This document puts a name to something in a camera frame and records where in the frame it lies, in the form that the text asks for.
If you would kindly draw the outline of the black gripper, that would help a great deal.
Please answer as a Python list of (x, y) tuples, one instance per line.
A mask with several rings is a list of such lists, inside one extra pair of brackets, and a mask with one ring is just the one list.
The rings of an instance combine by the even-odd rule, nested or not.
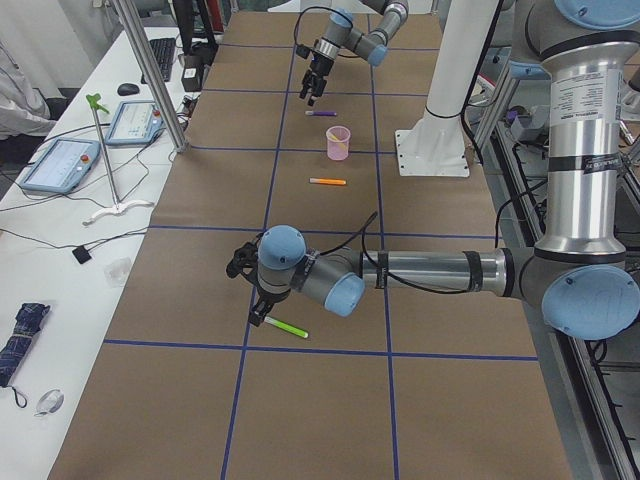
[(258, 300), (251, 307), (248, 315), (248, 322), (259, 327), (269, 315), (274, 304), (280, 303), (290, 295), (290, 287), (287, 284), (273, 285), (269, 283), (257, 281), (256, 286), (258, 292)]
[(326, 57), (320, 53), (314, 53), (310, 63), (310, 70), (306, 72), (302, 79), (302, 87), (299, 93), (300, 99), (305, 99), (309, 94), (308, 105), (314, 106), (315, 102), (322, 97), (327, 80), (334, 65), (334, 59)]

